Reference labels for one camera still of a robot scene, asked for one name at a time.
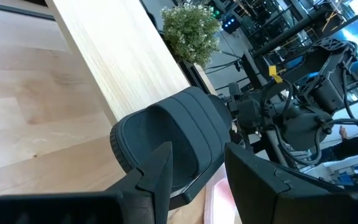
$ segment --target white flowers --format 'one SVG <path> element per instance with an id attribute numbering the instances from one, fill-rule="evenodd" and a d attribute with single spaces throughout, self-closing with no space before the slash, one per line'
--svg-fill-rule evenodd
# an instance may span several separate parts
<path id="1" fill-rule="evenodd" d="M 213 18 L 213 9 L 185 3 L 161 11 L 164 39 L 178 58 L 207 66 L 211 54 L 218 51 L 219 39 L 214 36 L 221 23 Z"/>

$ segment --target cable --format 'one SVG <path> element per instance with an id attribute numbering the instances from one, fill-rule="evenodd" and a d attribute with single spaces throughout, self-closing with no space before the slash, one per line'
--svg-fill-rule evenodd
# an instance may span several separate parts
<path id="1" fill-rule="evenodd" d="M 329 121 L 328 124 L 358 124 L 358 119 L 356 118 L 340 118 L 333 121 Z"/>
<path id="2" fill-rule="evenodd" d="M 210 68 L 207 68 L 207 69 L 220 68 L 220 67 L 223 67 L 223 66 L 226 66 L 226 65 L 234 65 L 237 61 L 238 61 L 238 60 L 234 60 L 234 61 L 232 61 L 232 62 L 228 62 L 228 63 L 222 64 L 222 65 L 213 66 L 213 67 L 210 67 Z"/>
<path id="3" fill-rule="evenodd" d="M 221 53 L 222 53 L 222 54 L 225 54 L 225 55 L 228 55 L 228 56 L 232 56 L 232 57 L 241 59 L 240 56 L 237 56 L 237 55 L 235 55 L 235 54 L 231 54 L 231 53 L 229 53 L 229 52 L 225 52 L 225 51 L 223 51 L 223 50 L 221 50 Z"/>
<path id="4" fill-rule="evenodd" d="M 240 80 L 237 80 L 236 83 L 239 83 L 239 82 L 244 81 L 244 80 L 246 80 L 246 79 L 249 79 L 249 77 L 241 78 Z M 227 88 L 227 87 L 229 87 L 229 85 L 225 85 L 225 86 L 216 88 L 215 91 L 218 91 L 218 90 L 221 90 L 221 89 Z"/>
<path id="5" fill-rule="evenodd" d="M 225 69 L 225 68 L 228 68 L 228 67 L 230 67 L 231 65 L 226 65 L 225 67 L 223 67 L 223 68 L 220 68 L 220 69 L 217 69 L 217 70 L 215 70 L 215 71 L 212 71 L 212 72 L 206 72 L 205 74 L 207 75 L 207 74 L 211 74 L 211 73 L 214 73 L 214 72 L 217 72 L 217 71 L 220 71 L 220 70 L 223 70 L 223 69 Z"/>
<path id="6" fill-rule="evenodd" d="M 264 88 L 267 88 L 267 90 L 265 90 L 265 91 L 264 91 L 264 94 L 262 94 L 262 96 L 260 97 L 260 102 L 259 102 L 260 106 L 263 106 L 263 105 L 266 104 L 266 101 L 267 101 L 266 95 L 269 93 L 270 89 L 271 89 L 274 85 L 276 85 L 275 82 L 269 82 L 268 84 L 266 84 L 266 85 L 264 86 Z"/>
<path id="7" fill-rule="evenodd" d="M 349 117 L 351 119 L 355 119 L 353 112 L 351 110 L 351 107 L 349 106 L 349 102 L 347 100 L 347 80 L 346 80 L 346 73 L 347 70 L 343 69 L 342 70 L 342 89 L 343 89 L 343 93 L 344 93 L 344 104 L 345 104 L 345 109 L 347 111 L 347 114 L 349 115 Z"/>
<path id="8" fill-rule="evenodd" d="M 229 48 L 230 48 L 231 52 L 233 53 L 233 55 L 235 55 L 236 53 L 234 52 L 233 48 L 231 48 L 229 42 L 228 42 L 227 39 L 225 38 L 225 36 L 224 36 L 224 34 L 223 34 L 223 31 L 221 31 L 221 35 L 222 35 L 223 39 L 226 41 L 227 46 L 229 46 Z"/>
<path id="9" fill-rule="evenodd" d="M 273 125 L 270 125 L 270 126 L 274 127 L 274 130 L 275 130 L 276 135 L 277 135 L 278 143 L 280 145 L 279 148 L 281 149 L 281 151 L 287 157 L 289 157 L 290 159 L 294 160 L 295 162 L 297 162 L 299 164 L 303 164 L 303 165 L 306 165 L 306 166 L 315 165 L 320 161 L 320 159 L 321 159 L 321 149 L 320 149 L 320 146 L 319 146 L 319 144 L 320 144 L 319 139 L 320 139 L 320 133 L 323 130 L 323 128 L 318 128 L 317 131 L 316 131 L 316 134 L 314 136 L 314 143 L 316 144 L 316 150 L 317 150 L 317 158 L 312 160 L 312 161 L 305 161 L 305 160 L 296 158 L 296 156 L 294 156 L 290 151 L 286 150 L 287 147 L 285 146 L 285 143 L 283 142 L 283 139 L 281 138 L 280 130 L 278 129 L 277 125 L 273 124 Z"/>
<path id="10" fill-rule="evenodd" d="M 292 100 L 292 96 L 293 96 L 293 87 L 292 87 L 292 84 L 287 81 L 287 80 L 283 80 L 284 83 L 287 84 L 288 86 L 288 96 L 287 96 L 287 101 L 285 102 L 285 106 L 284 106 L 284 109 L 283 109 L 283 120 L 285 120 L 285 118 L 287 117 L 287 113 L 288 113 L 288 109 L 290 107 L 290 103 L 291 103 L 291 100 Z"/>

